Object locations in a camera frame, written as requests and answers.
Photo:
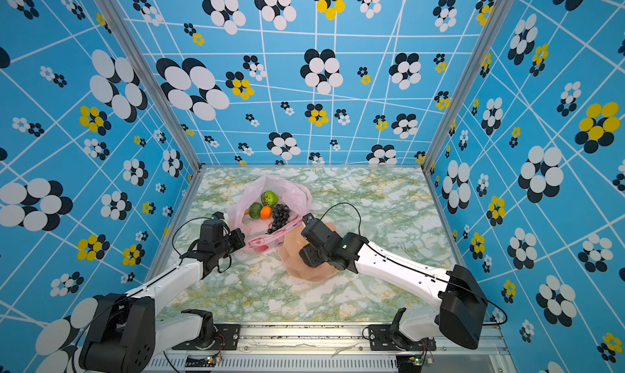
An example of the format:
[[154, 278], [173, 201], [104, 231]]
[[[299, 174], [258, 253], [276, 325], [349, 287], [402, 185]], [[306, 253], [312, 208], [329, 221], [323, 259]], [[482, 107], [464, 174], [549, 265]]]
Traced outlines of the light green lime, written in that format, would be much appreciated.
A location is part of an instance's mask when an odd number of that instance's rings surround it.
[[248, 208], [247, 210], [247, 214], [249, 215], [250, 218], [252, 219], [259, 219], [261, 218], [261, 212], [263, 209], [263, 205], [259, 202], [254, 202], [252, 203], [252, 205]]

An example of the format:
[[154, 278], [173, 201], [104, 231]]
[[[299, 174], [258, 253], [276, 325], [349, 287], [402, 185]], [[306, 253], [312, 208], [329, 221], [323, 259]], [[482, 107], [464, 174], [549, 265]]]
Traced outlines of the pink plastic bag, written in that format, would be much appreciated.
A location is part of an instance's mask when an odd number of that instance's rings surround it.
[[312, 202], [305, 186], [265, 175], [247, 185], [239, 202], [230, 207], [228, 226], [243, 233], [248, 249], [263, 252], [281, 244], [299, 226]]

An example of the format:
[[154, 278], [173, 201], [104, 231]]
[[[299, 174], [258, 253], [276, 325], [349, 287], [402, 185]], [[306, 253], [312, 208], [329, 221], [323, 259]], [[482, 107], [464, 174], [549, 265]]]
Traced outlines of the orange tangerine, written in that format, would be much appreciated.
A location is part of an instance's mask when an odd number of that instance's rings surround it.
[[270, 219], [272, 217], [273, 209], [270, 206], [264, 206], [260, 210], [260, 217], [262, 219]]

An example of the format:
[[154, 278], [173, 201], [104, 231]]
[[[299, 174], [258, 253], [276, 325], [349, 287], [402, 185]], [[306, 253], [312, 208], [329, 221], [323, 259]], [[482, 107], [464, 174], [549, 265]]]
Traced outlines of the green kiwi fruit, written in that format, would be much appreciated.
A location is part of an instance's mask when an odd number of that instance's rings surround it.
[[260, 196], [260, 199], [264, 207], [270, 207], [270, 208], [273, 208], [279, 202], [278, 195], [272, 191], [263, 192]]

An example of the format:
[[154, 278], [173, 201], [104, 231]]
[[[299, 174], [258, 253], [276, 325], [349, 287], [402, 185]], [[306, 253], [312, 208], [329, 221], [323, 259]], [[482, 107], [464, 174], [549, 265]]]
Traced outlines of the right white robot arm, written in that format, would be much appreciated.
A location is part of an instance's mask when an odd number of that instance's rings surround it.
[[388, 337], [399, 350], [410, 350], [426, 338], [445, 337], [465, 349], [476, 350], [484, 326], [488, 299], [465, 267], [445, 270], [393, 254], [366, 237], [349, 232], [340, 236], [312, 214], [303, 216], [306, 239], [299, 255], [304, 264], [322, 264], [391, 283], [425, 301], [419, 309], [398, 309]]

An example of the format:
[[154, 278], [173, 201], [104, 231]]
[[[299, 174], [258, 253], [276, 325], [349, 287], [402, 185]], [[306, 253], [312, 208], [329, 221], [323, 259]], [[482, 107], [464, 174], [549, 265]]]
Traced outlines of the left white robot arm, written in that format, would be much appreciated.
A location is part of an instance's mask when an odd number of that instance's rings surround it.
[[152, 357], [183, 343], [206, 349], [218, 340], [211, 312], [187, 309], [164, 322], [156, 317], [187, 288], [220, 269], [223, 260], [244, 248], [245, 235], [214, 214], [177, 265], [125, 294], [98, 300], [86, 325], [78, 365], [85, 371], [142, 372]]

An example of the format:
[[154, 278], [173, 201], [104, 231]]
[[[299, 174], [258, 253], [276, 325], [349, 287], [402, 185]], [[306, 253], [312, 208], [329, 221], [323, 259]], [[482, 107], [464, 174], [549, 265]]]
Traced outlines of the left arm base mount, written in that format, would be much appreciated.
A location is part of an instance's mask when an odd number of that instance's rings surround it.
[[231, 351], [236, 350], [242, 326], [239, 324], [217, 323], [208, 334], [200, 334], [173, 347], [185, 351]]

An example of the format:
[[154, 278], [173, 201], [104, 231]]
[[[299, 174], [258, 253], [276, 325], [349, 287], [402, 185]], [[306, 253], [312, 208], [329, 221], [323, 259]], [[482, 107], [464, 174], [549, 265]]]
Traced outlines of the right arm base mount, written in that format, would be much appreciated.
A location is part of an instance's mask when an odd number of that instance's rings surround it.
[[418, 352], [436, 351], [434, 338], [410, 340], [398, 330], [392, 329], [391, 324], [371, 324], [365, 327], [361, 335], [369, 342], [372, 351]]

